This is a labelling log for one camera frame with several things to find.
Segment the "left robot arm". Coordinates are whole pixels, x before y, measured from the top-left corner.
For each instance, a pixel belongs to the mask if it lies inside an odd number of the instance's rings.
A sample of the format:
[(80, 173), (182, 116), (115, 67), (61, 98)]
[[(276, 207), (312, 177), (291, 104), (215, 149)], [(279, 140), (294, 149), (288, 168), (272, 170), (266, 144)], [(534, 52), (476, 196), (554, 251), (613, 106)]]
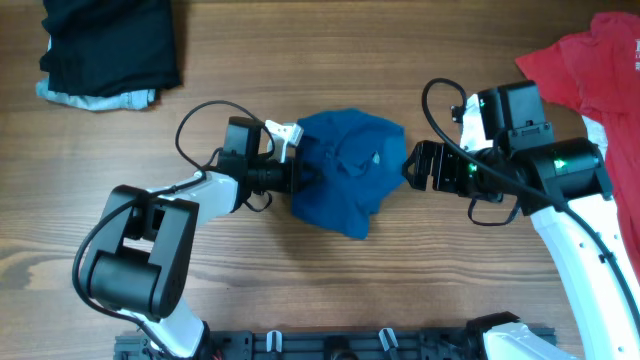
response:
[(182, 294), (196, 229), (248, 205), (254, 194), (292, 194), (303, 164), (288, 156), (303, 129), (232, 117), (223, 147), (182, 182), (157, 189), (121, 185), (78, 249), (72, 283), (91, 308), (134, 323), (161, 359), (210, 359), (210, 330)]

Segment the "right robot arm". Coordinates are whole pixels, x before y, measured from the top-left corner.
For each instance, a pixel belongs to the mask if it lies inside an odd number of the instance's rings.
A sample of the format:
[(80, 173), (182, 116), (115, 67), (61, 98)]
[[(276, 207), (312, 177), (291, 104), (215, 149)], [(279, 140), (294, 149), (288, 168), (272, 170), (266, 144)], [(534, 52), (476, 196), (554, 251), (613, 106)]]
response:
[(439, 132), (419, 142), (402, 173), (471, 203), (516, 200), (560, 275), (589, 359), (639, 355), (639, 284), (618, 223), (613, 185), (597, 146), (558, 141), (537, 85), (508, 84), (452, 108), (459, 141)]

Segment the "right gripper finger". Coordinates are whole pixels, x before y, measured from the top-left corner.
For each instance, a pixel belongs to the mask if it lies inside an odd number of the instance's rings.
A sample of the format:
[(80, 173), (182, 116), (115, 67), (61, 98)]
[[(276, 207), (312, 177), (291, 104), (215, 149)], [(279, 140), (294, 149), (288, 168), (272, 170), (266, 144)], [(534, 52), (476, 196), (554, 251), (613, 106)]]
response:
[(407, 165), (415, 168), (430, 168), (436, 152), (436, 143), (429, 140), (418, 142), (407, 159)]
[(431, 169), (429, 167), (419, 167), (412, 164), (403, 167), (402, 175), (412, 189), (425, 190), (427, 188), (427, 181), (431, 175)]

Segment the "blue polo shirt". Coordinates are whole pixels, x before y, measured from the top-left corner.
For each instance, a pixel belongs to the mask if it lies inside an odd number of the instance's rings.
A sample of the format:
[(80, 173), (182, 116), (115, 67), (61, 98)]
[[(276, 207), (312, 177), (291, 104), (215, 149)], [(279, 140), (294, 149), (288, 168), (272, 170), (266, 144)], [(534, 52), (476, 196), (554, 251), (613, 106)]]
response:
[(370, 217), (405, 182), (405, 128), (357, 109), (301, 118), (298, 158), (311, 183), (293, 195), (292, 214), (350, 238), (367, 238)]

